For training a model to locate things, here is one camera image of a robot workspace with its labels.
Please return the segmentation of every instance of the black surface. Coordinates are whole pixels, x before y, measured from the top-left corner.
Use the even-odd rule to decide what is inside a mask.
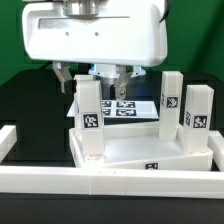
[[[187,84],[215,89],[211,129],[224,131],[224,85],[209,74],[185,74]],[[137,78],[128,100],[154,100],[159,110],[161,73]],[[103,86],[104,98],[109,96]],[[3,165],[74,166],[68,145],[72,97],[60,93],[52,71],[23,71],[0,87],[0,124],[16,124],[18,142]],[[106,124],[130,120],[106,120]],[[223,223],[224,200],[77,195],[0,194],[0,223]]]

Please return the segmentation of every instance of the white cover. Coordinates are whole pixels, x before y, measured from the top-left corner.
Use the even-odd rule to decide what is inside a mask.
[[[167,55],[165,0],[100,1],[90,19],[66,17],[62,2],[28,4],[25,49],[32,59],[155,66]]]

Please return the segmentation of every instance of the white plastic part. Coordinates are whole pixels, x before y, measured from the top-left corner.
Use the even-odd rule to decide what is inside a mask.
[[[82,143],[83,154],[102,155],[105,143],[100,82],[78,81],[76,89],[75,99],[78,107],[75,116],[76,136]]]
[[[213,151],[213,159],[219,170],[224,172],[224,138],[218,131],[210,131],[208,146]]]
[[[161,140],[174,140],[179,125],[183,75],[180,72],[163,72],[160,131]]]
[[[99,14],[82,19],[64,16],[62,2],[31,3],[23,11],[25,49],[32,59],[155,66],[167,55],[164,6],[100,1]]]
[[[185,104],[183,148],[186,153],[207,152],[214,90],[206,85],[189,85]]]
[[[105,126],[105,163],[85,163],[74,129],[70,130],[70,148],[77,167],[122,169],[161,169],[209,171],[213,152],[186,154],[183,152],[182,126],[178,139],[161,141],[159,122]]]
[[[0,130],[0,162],[5,158],[16,141],[16,127],[14,125],[5,125]]]
[[[1,193],[224,199],[221,172],[0,167]]]

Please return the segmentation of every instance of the white block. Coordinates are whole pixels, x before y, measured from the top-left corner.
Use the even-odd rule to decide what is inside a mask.
[[[16,127],[14,125],[5,125],[0,131],[0,161],[5,158],[16,141]]]
[[[183,149],[186,153],[207,152],[214,90],[207,85],[187,87],[183,125]]]
[[[223,198],[224,176],[219,172],[119,171],[126,176],[127,196]]]
[[[113,169],[97,169],[90,172],[90,195],[125,195],[125,177],[116,175]]]
[[[89,194],[89,174],[84,169],[0,167],[0,192]]]
[[[82,147],[84,155],[104,154],[105,141],[103,129],[82,131]]]
[[[183,75],[180,72],[163,72],[159,131],[161,140],[176,139],[180,116],[182,84]]]
[[[79,74],[76,74],[74,79],[77,80],[77,82],[93,81],[93,75],[79,75]]]
[[[75,101],[78,108],[75,135],[82,142],[83,154],[103,154],[105,142],[100,82],[79,81]]]
[[[77,85],[76,99],[79,113],[102,111],[102,93],[99,81],[85,81]]]
[[[224,138],[218,131],[210,131],[208,137],[208,147],[214,153],[214,161],[220,171],[224,171]]]

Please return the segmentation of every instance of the white base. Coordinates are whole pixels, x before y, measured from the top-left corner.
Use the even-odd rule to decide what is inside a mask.
[[[76,167],[209,171],[213,152],[186,154],[182,150],[182,126],[175,141],[159,139],[159,122],[111,125],[105,127],[105,162],[85,162],[82,144],[70,130],[70,147]]]

